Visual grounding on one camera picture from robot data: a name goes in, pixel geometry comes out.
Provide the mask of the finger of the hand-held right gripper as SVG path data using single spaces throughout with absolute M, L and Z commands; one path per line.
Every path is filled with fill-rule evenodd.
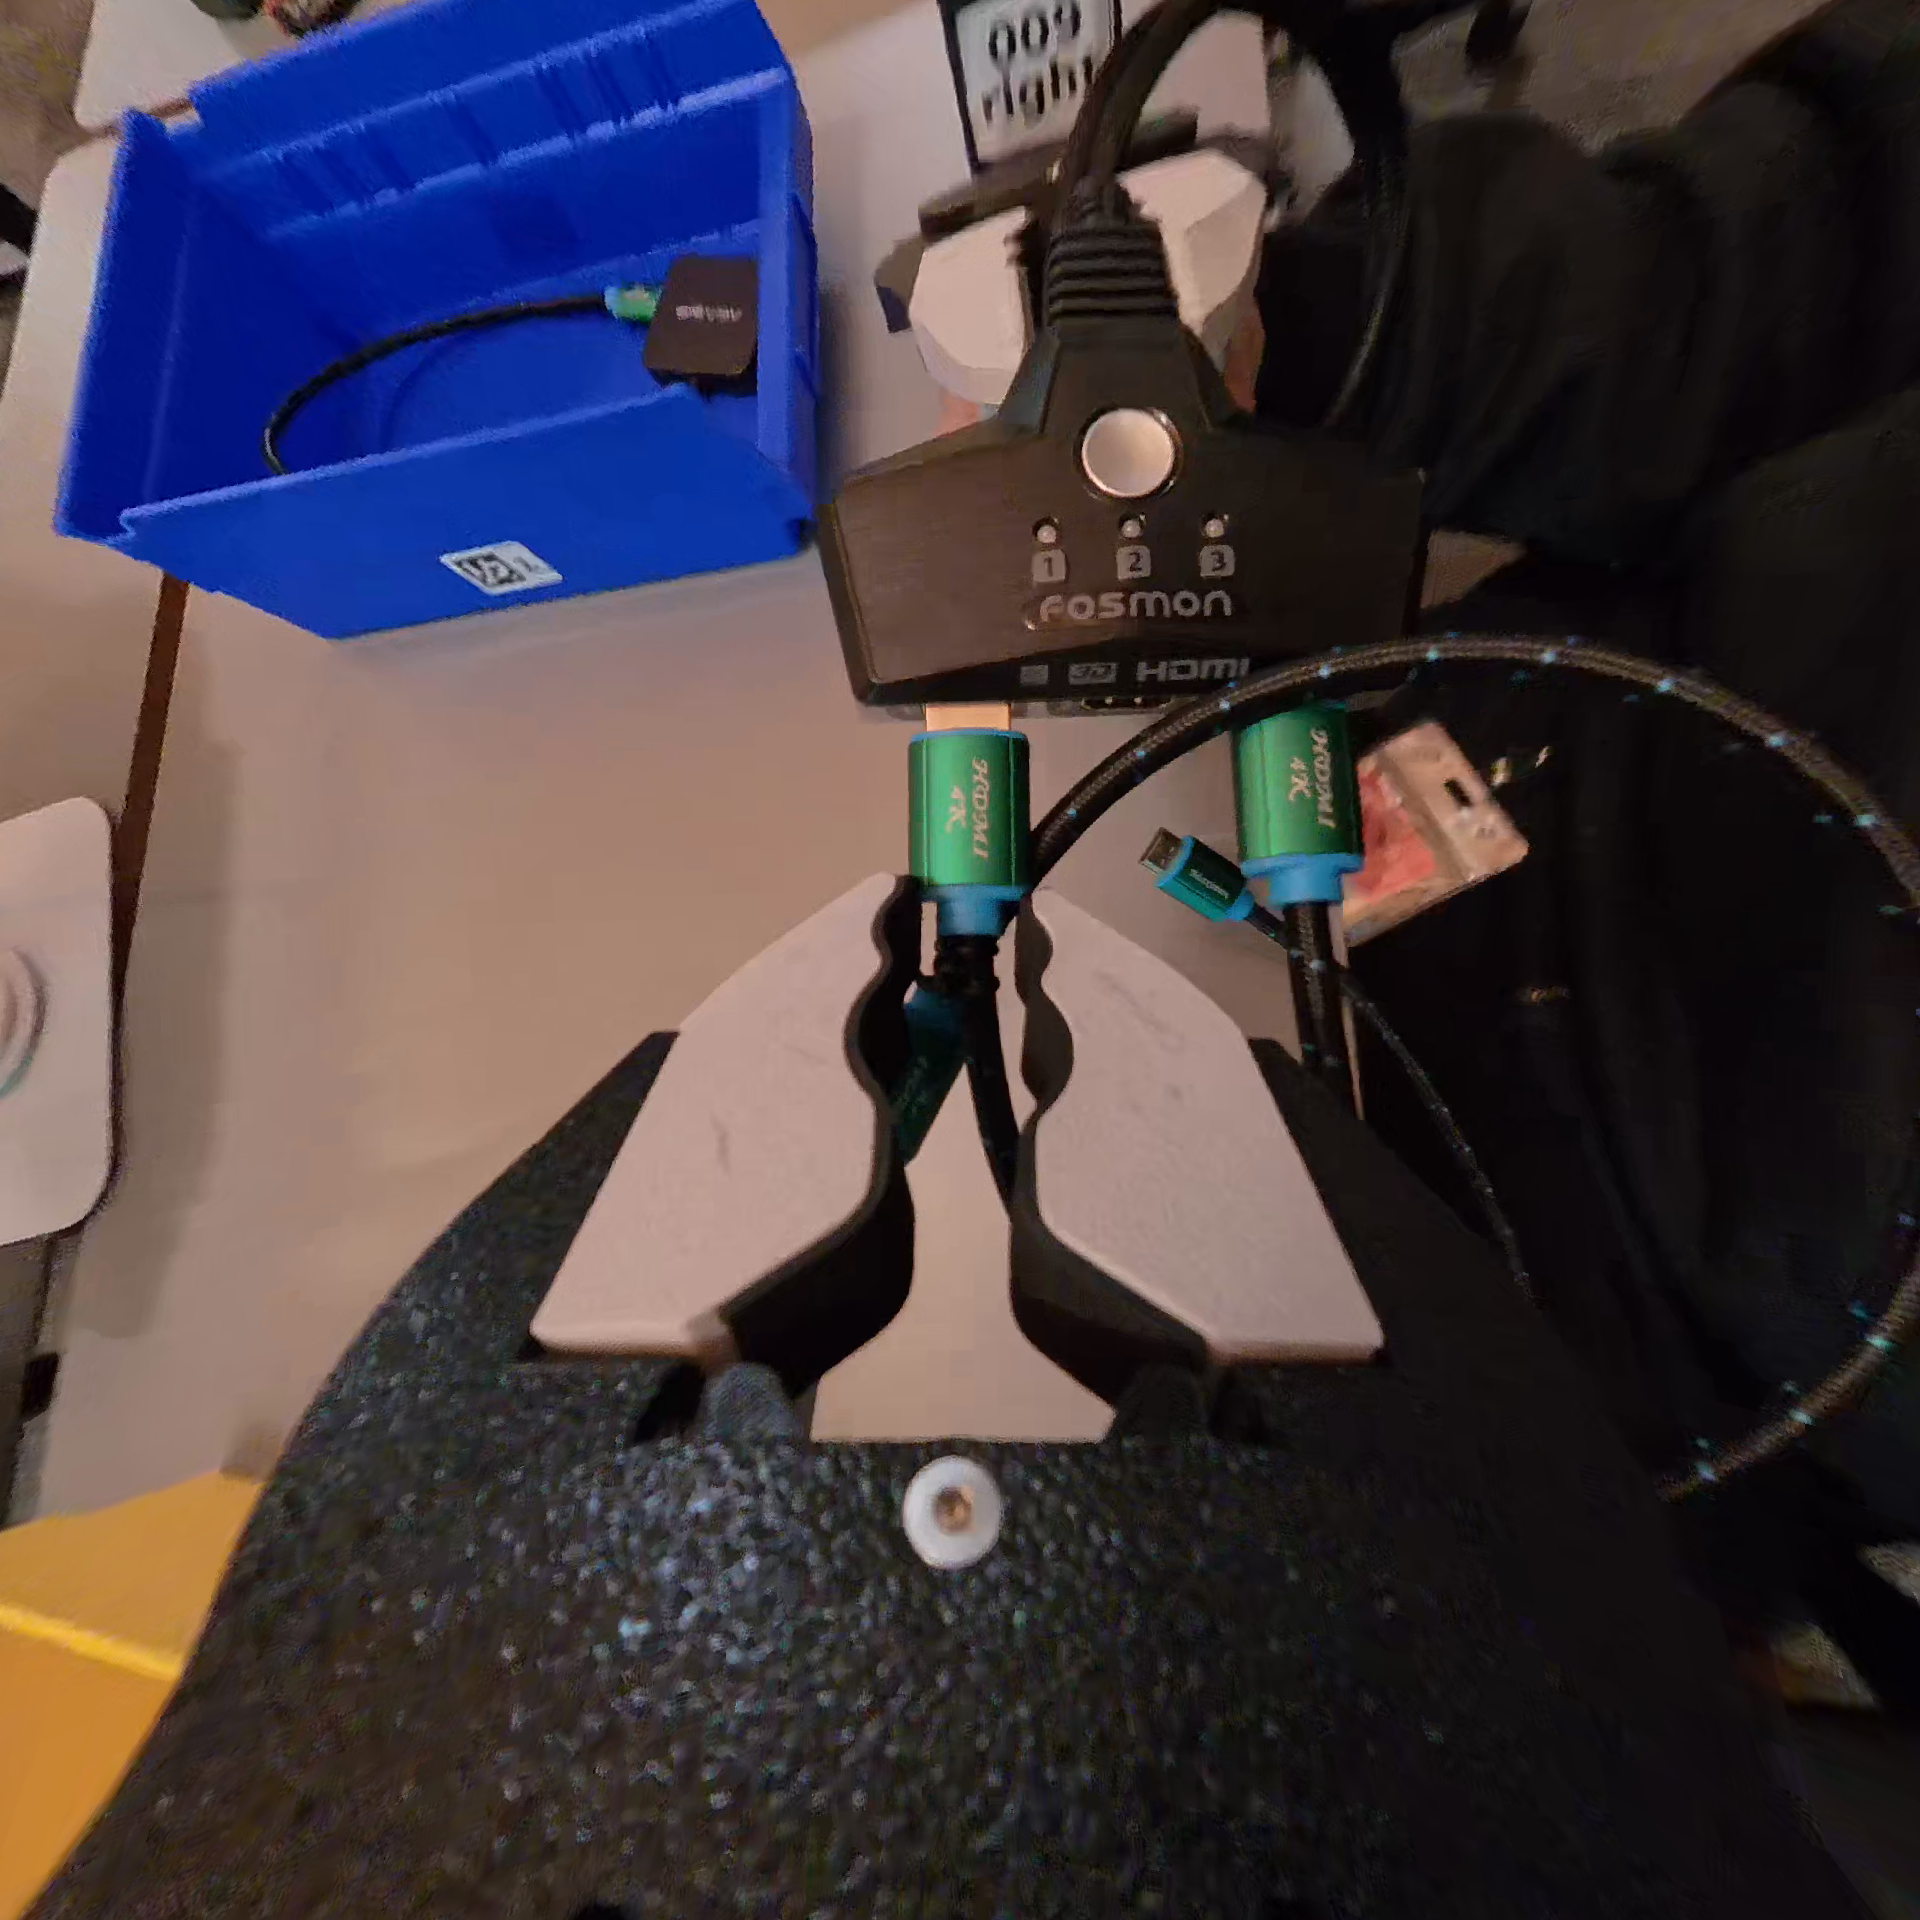
M 1160 233 L 1182 324 L 1238 324 L 1253 283 L 1265 185 L 1229 154 L 1179 154 L 1132 170 L 1132 204 Z
M 1033 339 L 1023 224 L 972 224 L 926 242 L 908 328 L 952 397 L 1005 397 Z

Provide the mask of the person's dark clothing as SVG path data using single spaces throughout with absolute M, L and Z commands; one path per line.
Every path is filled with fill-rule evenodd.
M 1916 4 L 1826 4 L 1661 131 L 1412 134 L 1350 436 L 1515 559 L 1435 631 L 1622 640 L 1770 687 L 1916 683 Z

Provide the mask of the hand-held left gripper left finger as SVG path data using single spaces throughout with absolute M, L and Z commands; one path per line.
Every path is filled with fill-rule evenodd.
M 543 1351 L 830 1369 L 900 1315 L 917 959 L 917 891 L 877 875 L 686 1016 L 533 1316 Z

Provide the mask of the yellow plastic bin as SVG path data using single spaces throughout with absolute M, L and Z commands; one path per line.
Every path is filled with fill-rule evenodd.
M 2 1532 L 2 1914 L 23 1915 L 177 1688 L 261 1483 L 206 1473 Z

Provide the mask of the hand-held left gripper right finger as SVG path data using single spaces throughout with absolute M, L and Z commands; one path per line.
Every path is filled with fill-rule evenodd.
M 1379 1316 L 1238 1022 L 1054 891 L 1016 986 L 1026 1338 L 1064 1369 L 1371 1361 Z

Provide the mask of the black HDMI switch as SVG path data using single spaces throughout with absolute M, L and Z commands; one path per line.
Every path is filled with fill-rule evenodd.
M 1064 204 L 999 410 L 850 474 L 820 544 L 864 704 L 1164 704 L 1398 637 L 1423 475 L 1238 410 L 1108 177 Z

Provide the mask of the blue plastic bin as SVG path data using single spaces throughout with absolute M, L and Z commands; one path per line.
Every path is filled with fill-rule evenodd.
M 755 4 L 407 4 L 132 115 L 57 528 L 327 640 L 783 559 L 818 512 L 800 88 Z M 755 385 L 642 364 L 684 252 Z

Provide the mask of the red clear plastic package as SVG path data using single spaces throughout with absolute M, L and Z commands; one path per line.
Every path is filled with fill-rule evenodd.
M 1342 880 L 1349 947 L 1516 869 L 1527 840 L 1435 721 L 1356 757 L 1360 869 Z

